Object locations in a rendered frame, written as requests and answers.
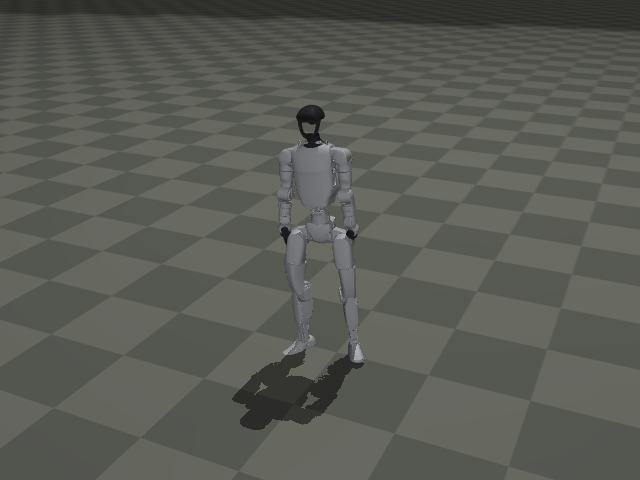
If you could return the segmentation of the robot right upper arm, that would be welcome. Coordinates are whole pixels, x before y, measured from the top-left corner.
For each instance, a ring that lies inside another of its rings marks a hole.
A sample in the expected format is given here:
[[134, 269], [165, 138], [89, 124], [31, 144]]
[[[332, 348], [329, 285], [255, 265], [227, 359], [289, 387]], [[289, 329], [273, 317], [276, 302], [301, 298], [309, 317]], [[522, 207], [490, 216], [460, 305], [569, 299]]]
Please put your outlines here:
[[280, 163], [280, 180], [282, 184], [278, 190], [279, 200], [290, 201], [295, 195], [295, 191], [292, 189], [294, 172], [291, 161], [291, 152], [293, 148], [294, 147], [282, 150], [278, 156]]

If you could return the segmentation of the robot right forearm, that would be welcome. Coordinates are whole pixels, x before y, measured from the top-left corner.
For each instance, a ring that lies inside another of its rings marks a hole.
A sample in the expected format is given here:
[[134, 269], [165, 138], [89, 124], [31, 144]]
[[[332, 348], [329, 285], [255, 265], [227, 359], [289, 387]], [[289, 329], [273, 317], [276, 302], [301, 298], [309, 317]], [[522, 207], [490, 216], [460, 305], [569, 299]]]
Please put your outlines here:
[[[278, 192], [277, 192], [277, 197], [278, 197]], [[282, 232], [281, 232], [281, 228], [282, 227], [287, 227], [289, 232], [290, 232], [290, 224], [289, 223], [291, 222], [292, 202], [278, 199], [278, 207], [279, 207], [279, 225], [278, 225], [279, 232], [282, 234]]]

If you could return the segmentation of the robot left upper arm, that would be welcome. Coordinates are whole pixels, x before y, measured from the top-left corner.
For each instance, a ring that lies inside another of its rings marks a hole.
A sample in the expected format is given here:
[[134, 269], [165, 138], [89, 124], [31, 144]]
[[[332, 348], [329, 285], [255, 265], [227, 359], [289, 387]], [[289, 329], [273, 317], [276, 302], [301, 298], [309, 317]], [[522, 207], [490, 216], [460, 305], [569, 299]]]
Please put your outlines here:
[[334, 163], [338, 165], [337, 172], [340, 183], [340, 189], [337, 190], [338, 202], [351, 203], [352, 154], [347, 148], [341, 147], [332, 147], [330, 151]]

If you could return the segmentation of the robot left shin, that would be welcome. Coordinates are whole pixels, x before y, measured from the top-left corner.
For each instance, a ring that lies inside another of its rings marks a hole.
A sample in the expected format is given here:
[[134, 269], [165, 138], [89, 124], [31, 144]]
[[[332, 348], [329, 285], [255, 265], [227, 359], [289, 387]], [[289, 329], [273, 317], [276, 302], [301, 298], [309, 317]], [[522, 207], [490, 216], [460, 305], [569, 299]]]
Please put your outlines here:
[[344, 310], [346, 324], [349, 328], [351, 345], [353, 345], [354, 340], [356, 341], [356, 344], [358, 344], [357, 329], [359, 325], [359, 312], [358, 312], [357, 295], [355, 299], [354, 297], [348, 298], [347, 302], [343, 303], [343, 310]]

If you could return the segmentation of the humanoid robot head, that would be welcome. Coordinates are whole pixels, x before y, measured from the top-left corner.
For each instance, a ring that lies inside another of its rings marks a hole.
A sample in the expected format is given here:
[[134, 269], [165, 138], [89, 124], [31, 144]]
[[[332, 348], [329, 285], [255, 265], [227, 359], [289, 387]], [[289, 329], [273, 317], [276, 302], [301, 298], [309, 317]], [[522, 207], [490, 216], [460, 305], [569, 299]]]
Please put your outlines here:
[[[318, 133], [320, 121], [325, 117], [323, 110], [317, 105], [307, 105], [303, 107], [297, 114], [296, 119], [298, 121], [299, 130], [302, 136], [307, 139], [308, 144], [304, 144], [307, 148], [318, 147], [321, 144], [316, 144], [316, 141], [320, 141], [320, 136]], [[316, 123], [314, 133], [305, 133], [302, 128], [302, 123], [308, 122], [313, 125]], [[321, 140], [322, 141], [322, 140]], [[323, 141], [322, 141], [323, 142]], [[325, 143], [325, 142], [323, 142]], [[326, 143], [325, 143], [326, 144]]]

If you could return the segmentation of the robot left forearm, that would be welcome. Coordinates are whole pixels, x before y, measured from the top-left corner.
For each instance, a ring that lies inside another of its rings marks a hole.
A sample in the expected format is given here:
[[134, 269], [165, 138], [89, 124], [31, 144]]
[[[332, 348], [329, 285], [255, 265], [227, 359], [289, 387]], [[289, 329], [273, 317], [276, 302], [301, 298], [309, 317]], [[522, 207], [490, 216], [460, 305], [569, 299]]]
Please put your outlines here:
[[355, 200], [352, 189], [350, 189], [350, 200], [351, 203], [343, 203], [341, 205], [341, 209], [343, 211], [343, 224], [346, 228], [346, 232], [348, 230], [352, 230], [354, 232], [354, 236], [356, 236], [360, 228], [356, 222]]

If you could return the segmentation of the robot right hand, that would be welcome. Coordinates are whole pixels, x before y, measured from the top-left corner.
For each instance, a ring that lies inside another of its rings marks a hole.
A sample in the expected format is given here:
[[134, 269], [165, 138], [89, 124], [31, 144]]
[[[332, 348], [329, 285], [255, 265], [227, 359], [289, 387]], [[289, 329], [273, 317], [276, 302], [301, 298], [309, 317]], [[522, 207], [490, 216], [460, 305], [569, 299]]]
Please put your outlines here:
[[286, 243], [286, 245], [287, 245], [287, 239], [288, 239], [288, 236], [289, 236], [289, 235], [290, 235], [290, 233], [291, 233], [291, 230], [290, 230], [290, 232], [289, 232], [289, 230], [288, 230], [288, 228], [287, 228], [287, 227], [282, 227], [282, 228], [281, 228], [281, 232], [282, 232], [282, 234], [280, 233], [280, 235], [284, 238], [284, 241], [285, 241], [285, 243]]

